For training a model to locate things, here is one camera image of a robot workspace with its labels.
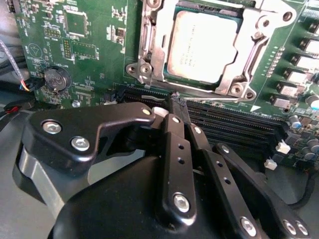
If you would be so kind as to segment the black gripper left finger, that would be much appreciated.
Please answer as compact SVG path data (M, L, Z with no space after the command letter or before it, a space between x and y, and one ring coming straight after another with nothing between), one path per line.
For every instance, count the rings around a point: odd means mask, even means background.
M109 158L141 149L160 155L167 171L179 160L190 168L188 122L186 105L174 100L156 110L129 102L35 112L23 129L16 184L57 217L88 187L91 166Z

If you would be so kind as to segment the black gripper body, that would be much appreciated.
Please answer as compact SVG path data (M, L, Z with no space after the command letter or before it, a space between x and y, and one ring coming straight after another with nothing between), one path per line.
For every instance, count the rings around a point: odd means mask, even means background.
M197 217L193 225L171 231L156 218L160 160L148 157L74 195L60 211L53 239L233 239L210 180L193 174Z

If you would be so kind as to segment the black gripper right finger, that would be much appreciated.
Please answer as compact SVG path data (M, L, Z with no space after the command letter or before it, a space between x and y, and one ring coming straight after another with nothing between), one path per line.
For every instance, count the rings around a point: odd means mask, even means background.
M311 231L257 173L229 146L211 147L203 130L191 123L187 103L179 99L193 152L212 179L223 209L228 239L309 239Z

